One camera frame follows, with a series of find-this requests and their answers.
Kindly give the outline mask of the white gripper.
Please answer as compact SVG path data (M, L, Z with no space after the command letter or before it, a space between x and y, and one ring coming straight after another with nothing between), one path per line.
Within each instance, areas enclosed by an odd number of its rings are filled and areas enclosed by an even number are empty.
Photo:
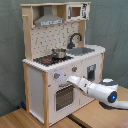
M76 89L82 90L84 92L87 91L87 86L89 85L89 81L87 79L76 76L69 76L67 81L71 83Z

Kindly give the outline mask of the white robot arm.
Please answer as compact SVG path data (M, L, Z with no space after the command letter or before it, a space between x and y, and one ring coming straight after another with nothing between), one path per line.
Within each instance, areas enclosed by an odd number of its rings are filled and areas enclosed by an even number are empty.
M118 84L113 79L106 78L96 84L84 77L69 76L67 81L83 95L98 100L104 109L128 110L128 101L117 100Z

